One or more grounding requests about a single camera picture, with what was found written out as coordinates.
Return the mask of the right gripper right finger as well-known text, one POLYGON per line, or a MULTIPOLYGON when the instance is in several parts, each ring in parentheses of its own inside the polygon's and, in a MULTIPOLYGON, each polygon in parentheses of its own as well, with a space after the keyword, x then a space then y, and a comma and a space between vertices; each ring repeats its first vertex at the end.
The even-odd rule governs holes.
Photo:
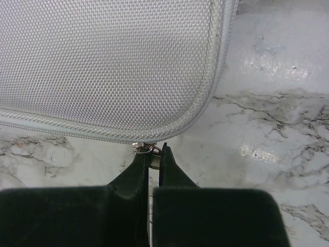
POLYGON ((153 192, 153 246, 289 246, 273 197, 257 189, 201 188, 163 145, 153 192))

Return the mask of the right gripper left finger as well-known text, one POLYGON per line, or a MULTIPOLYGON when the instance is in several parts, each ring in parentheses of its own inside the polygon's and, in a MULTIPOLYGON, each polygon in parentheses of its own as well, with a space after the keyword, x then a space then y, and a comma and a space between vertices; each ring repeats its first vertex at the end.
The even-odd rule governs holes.
POLYGON ((1 246, 149 246, 149 161, 109 184, 1 191, 1 246))

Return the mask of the grey medicine kit box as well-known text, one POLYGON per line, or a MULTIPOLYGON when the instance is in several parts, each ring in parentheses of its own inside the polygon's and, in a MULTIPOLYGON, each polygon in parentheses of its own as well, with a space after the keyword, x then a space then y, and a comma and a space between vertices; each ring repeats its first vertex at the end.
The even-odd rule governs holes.
POLYGON ((1 1, 1 124, 121 144, 190 128, 238 1, 1 1))

